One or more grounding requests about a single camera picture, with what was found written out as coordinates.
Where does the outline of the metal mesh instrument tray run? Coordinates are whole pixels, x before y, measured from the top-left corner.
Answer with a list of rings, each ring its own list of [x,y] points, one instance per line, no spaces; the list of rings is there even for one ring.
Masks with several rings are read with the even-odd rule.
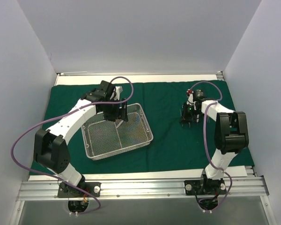
[[[128,122],[104,120],[99,113],[81,127],[86,156],[92,160],[109,158],[151,143],[154,136],[139,103],[127,106]]]

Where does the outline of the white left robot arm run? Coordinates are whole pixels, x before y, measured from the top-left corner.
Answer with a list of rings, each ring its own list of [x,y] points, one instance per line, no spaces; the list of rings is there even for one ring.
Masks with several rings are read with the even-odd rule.
[[[98,88],[83,94],[61,120],[35,134],[34,161],[69,183],[68,191],[73,196],[81,196],[85,192],[85,184],[82,175],[70,163],[67,145],[81,126],[100,112],[105,120],[127,121],[127,99],[120,97],[122,91],[121,86],[101,81]]]

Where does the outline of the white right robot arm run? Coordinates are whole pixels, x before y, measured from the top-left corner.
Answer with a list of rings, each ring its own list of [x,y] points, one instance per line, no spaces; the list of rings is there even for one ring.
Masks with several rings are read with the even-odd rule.
[[[198,123],[203,116],[203,140],[209,164],[205,167],[205,178],[201,179],[199,189],[210,193],[215,189],[215,180],[224,177],[233,158],[249,145],[247,117],[244,112],[233,111],[216,100],[183,103],[180,123]],[[211,157],[207,146],[207,119],[215,121],[215,152]]]

